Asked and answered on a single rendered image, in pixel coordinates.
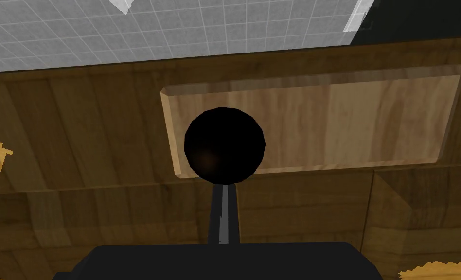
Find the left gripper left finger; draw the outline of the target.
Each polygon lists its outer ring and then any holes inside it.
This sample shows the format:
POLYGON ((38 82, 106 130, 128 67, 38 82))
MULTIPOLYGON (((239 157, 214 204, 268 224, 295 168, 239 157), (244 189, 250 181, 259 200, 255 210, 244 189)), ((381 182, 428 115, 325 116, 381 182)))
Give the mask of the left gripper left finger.
POLYGON ((213 186, 208 244, 218 244, 225 240, 225 224, 222 224, 222 192, 222 185, 213 186))

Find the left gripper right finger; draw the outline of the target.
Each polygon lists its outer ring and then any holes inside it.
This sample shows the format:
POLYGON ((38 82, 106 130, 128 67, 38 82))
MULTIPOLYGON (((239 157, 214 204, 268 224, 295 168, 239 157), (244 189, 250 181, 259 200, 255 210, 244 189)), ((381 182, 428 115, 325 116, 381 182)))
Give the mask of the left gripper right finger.
POLYGON ((240 226, 239 212, 237 200, 237 188, 235 184, 224 185, 224 194, 226 195, 226 206, 224 207, 224 215, 227 219, 227 233, 224 235, 225 244, 240 243, 240 226))

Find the black ball knob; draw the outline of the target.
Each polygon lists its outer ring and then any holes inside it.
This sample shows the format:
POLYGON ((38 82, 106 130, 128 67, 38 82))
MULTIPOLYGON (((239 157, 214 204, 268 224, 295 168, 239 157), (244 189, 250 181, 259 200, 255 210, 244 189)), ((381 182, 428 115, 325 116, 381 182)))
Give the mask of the black ball knob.
POLYGON ((207 110, 189 124, 184 154, 200 178, 220 185, 242 182, 263 161, 263 129, 249 114, 230 107, 207 110))

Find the wooden cabinet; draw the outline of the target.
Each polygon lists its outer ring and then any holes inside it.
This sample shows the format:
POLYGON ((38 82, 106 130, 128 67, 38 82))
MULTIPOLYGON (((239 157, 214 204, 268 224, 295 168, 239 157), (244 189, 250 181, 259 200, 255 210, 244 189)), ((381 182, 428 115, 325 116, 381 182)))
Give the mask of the wooden cabinet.
MULTIPOLYGON (((259 168, 237 184, 243 243, 348 243, 384 280, 430 262, 461 263, 461 164, 259 168)), ((161 185, 0 193, 0 279, 52 280, 98 245, 204 245, 211 197, 212 185, 195 174, 161 185)))

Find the wooden drawer front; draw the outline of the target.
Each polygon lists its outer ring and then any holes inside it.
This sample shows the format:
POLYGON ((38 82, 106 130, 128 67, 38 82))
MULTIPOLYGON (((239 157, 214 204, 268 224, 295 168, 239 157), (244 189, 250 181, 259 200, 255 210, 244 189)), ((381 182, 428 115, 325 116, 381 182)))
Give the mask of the wooden drawer front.
POLYGON ((181 182, 220 106, 263 128, 263 174, 461 164, 461 38, 0 73, 0 193, 181 182))

